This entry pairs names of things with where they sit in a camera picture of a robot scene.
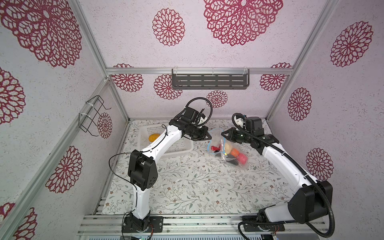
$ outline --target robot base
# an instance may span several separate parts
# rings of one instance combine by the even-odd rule
[[[135,216],[128,215],[124,219],[124,223],[122,226],[123,233],[138,233],[138,232],[152,232],[152,227],[149,224],[153,225],[153,232],[162,232],[163,231],[163,219],[164,217],[150,217],[149,215],[146,217],[147,219],[143,219],[147,222],[147,227],[143,229],[142,227],[137,225],[135,222]]]
[[[243,221],[261,222],[257,216],[243,216]],[[276,225],[262,225],[262,224],[244,224],[244,230],[246,232],[279,232],[285,231],[284,224]]]

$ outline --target red chili pepper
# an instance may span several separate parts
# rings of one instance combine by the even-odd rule
[[[211,150],[212,150],[212,151],[219,151],[219,150],[220,150],[220,147],[211,146]]]

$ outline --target lemon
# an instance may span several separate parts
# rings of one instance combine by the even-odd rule
[[[160,134],[158,134],[158,133],[151,134],[151,135],[149,136],[148,140],[149,140],[150,142],[154,142],[159,136],[160,136]]]

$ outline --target floral tablecloth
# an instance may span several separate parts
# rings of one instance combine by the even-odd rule
[[[167,120],[135,120],[130,123],[124,152],[137,148],[137,134],[144,125]],[[230,120],[210,120],[209,129],[232,127]],[[263,120],[265,133],[270,129]],[[151,188],[149,206],[153,214],[253,214],[259,209],[287,201],[293,196],[284,177],[249,144],[238,145],[248,156],[239,169],[220,162],[207,152],[208,141],[194,142],[192,152],[160,159],[159,177]],[[127,176],[129,154],[119,159],[116,173]],[[103,214],[124,214],[132,207],[132,186],[114,176]]]

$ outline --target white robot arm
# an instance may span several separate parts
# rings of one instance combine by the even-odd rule
[[[264,134],[262,121],[259,117],[249,117],[240,113],[232,116],[235,127],[222,133],[228,141],[250,143],[260,155],[268,159],[287,179],[295,195],[289,202],[284,202],[260,209],[256,219],[243,218],[242,224],[271,226],[288,222],[307,224],[322,237],[330,237],[334,232],[334,216],[331,208],[332,185],[328,181],[319,181],[304,170],[287,152],[279,141],[271,134]],[[318,231],[309,223],[322,216],[329,216],[327,233]]]
[[[210,105],[210,115],[206,117],[188,107],[194,100],[202,99]],[[129,160],[128,176],[134,186],[133,210],[129,213],[130,228],[145,231],[149,224],[149,191],[157,180],[156,164],[161,156],[181,137],[188,135],[193,141],[210,140],[208,127],[204,124],[212,115],[212,104],[205,98],[194,98],[187,103],[184,110],[164,126],[166,130],[148,147],[141,151],[134,150]]]
[[[138,231],[145,231],[149,224],[149,191],[157,180],[156,163],[160,157],[184,135],[190,136],[194,141],[211,139],[208,128],[202,126],[209,117],[206,118],[202,111],[199,113],[189,108],[189,103],[184,111],[170,121],[166,130],[153,143],[142,151],[135,150],[131,154],[128,175],[136,189],[134,189],[134,208],[127,218],[130,219],[131,226]],[[235,116],[241,116],[242,120],[236,119]],[[222,136],[232,142],[250,143],[281,172],[295,193],[289,202],[259,210],[256,219],[245,217],[244,221],[238,225],[243,237],[247,239],[240,230],[242,224],[273,226],[288,222],[306,223],[320,236],[330,237],[334,231],[334,219],[332,220],[333,213],[330,207],[333,190],[331,184],[328,181],[320,182],[309,174],[285,152],[273,135],[265,135],[260,118],[246,118],[241,114],[234,114],[232,120],[236,127],[223,132]],[[333,222],[327,233],[319,232],[309,223],[327,214],[330,217],[330,223]]]

